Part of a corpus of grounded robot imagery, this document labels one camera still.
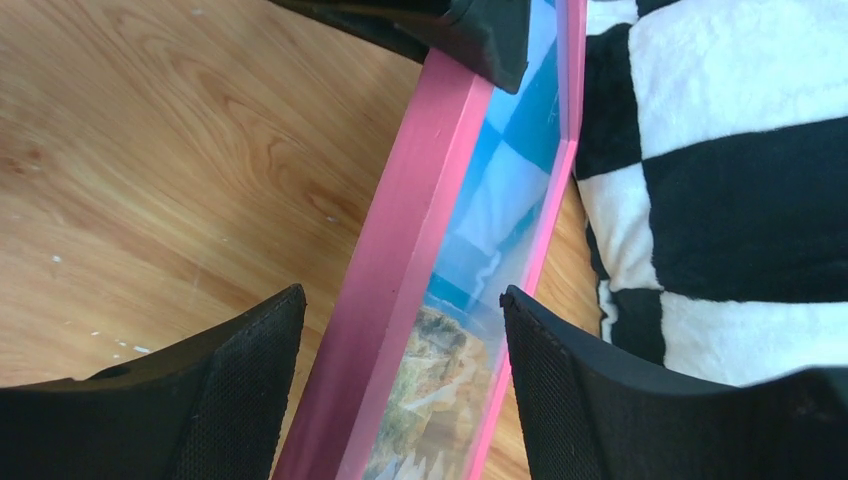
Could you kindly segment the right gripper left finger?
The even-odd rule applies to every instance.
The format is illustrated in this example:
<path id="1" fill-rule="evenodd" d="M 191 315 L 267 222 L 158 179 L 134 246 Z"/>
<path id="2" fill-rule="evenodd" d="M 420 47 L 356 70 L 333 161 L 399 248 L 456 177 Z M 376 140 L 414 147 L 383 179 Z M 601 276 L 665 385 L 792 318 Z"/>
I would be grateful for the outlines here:
<path id="1" fill-rule="evenodd" d="M 304 326 L 294 284 L 85 380 L 1 391 L 5 479 L 265 479 Z"/>

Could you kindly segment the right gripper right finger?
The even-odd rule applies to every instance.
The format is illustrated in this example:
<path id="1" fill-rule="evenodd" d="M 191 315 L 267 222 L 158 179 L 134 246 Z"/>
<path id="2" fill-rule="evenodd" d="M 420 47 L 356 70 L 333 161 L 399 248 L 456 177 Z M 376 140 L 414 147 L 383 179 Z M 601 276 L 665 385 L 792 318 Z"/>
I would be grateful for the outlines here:
<path id="1" fill-rule="evenodd" d="M 535 479 L 843 479 L 847 371 L 749 387 L 679 374 L 502 294 L 509 361 Z"/>

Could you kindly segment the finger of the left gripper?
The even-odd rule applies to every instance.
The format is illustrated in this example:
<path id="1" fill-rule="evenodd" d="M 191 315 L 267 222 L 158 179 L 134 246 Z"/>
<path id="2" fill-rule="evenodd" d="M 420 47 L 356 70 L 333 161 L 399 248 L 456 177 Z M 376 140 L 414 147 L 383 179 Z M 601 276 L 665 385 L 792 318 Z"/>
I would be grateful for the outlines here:
<path id="1" fill-rule="evenodd" d="M 438 50 L 509 94 L 527 69 L 529 0 L 273 0 L 422 64 Z"/>

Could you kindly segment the pink picture frame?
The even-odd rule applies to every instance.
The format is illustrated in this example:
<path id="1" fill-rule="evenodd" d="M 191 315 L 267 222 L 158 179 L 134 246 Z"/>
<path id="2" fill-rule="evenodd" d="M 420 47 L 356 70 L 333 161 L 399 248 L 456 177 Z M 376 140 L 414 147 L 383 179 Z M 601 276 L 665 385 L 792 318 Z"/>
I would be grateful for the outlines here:
<path id="1" fill-rule="evenodd" d="M 569 182 L 579 132 L 587 5 L 558 6 L 561 140 L 524 279 L 539 282 Z M 432 49 L 375 191 L 335 308 L 274 475 L 278 479 L 368 479 L 400 361 L 495 90 L 504 90 Z M 509 382 L 504 363 L 468 475 L 485 464 Z"/>

